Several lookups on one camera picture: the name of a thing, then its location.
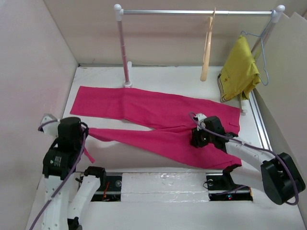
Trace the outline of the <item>black right arm base rail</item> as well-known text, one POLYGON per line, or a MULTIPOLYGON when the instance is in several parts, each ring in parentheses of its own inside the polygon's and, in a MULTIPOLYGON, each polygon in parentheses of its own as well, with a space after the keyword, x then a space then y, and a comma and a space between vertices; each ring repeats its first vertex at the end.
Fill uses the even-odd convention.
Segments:
POLYGON ((235 184, 229 174, 207 173, 203 187, 208 191, 209 201, 253 201, 251 189, 235 184))

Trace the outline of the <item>black left arm base rail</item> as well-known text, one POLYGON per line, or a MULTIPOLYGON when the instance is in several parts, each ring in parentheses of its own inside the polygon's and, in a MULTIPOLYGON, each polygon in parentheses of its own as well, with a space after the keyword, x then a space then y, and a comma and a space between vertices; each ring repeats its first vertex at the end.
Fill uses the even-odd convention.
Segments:
POLYGON ((106 185, 101 185, 94 193, 92 202, 118 202, 121 200, 122 174, 106 176, 106 185))

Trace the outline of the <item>pink trousers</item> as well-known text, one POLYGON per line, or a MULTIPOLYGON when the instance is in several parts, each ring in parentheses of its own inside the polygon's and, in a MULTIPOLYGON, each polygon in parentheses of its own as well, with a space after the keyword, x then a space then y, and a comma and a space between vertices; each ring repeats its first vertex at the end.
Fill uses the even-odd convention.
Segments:
POLYGON ((209 144, 196 148, 190 144, 195 123, 190 112, 220 119, 225 131, 240 130, 240 110, 210 100, 176 94, 150 92, 135 88, 80 87, 71 114, 128 120, 147 127, 146 131, 124 129, 89 129, 100 141, 117 141, 147 150, 188 166, 224 169, 240 165, 241 160, 209 144))

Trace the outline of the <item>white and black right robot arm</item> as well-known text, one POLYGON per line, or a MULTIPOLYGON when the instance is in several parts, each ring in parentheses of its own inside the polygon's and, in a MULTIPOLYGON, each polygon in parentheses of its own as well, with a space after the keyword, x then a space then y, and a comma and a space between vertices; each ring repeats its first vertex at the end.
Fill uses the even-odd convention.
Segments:
POLYGON ((227 155, 235 156, 250 167, 234 164, 223 170, 223 186, 232 189, 236 185, 252 187, 264 192, 275 204, 295 206, 305 182, 292 157, 253 146, 233 132, 226 132, 216 116, 189 113, 196 127, 192 129, 191 145, 203 148, 212 145, 227 155))

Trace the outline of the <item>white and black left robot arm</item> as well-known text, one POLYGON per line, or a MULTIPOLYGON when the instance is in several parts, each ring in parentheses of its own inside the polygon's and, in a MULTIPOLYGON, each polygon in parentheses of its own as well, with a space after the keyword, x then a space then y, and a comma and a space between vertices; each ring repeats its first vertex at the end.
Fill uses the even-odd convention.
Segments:
POLYGON ((89 128, 78 117, 57 119, 43 116, 38 131, 55 138, 43 159, 45 204, 36 217, 42 219, 43 230, 81 230, 83 217, 97 190, 108 187, 106 171, 89 166, 80 187, 70 201, 74 173, 85 149, 89 128))

